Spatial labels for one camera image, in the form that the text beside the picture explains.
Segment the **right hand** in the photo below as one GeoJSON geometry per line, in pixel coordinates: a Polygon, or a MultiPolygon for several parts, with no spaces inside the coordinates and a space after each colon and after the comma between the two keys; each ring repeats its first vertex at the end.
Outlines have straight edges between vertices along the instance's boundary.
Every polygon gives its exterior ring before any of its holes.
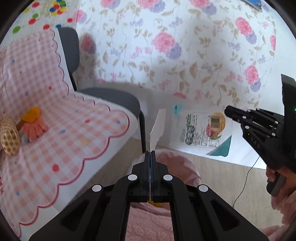
{"type": "Polygon", "coordinates": [[[275,173],[279,173],[283,175],[286,178],[286,182],[290,185],[295,184],[295,173],[288,169],[287,167],[282,167],[278,170],[273,170],[269,167],[266,168],[266,176],[269,179],[269,181],[274,182],[275,181],[275,173]]]}

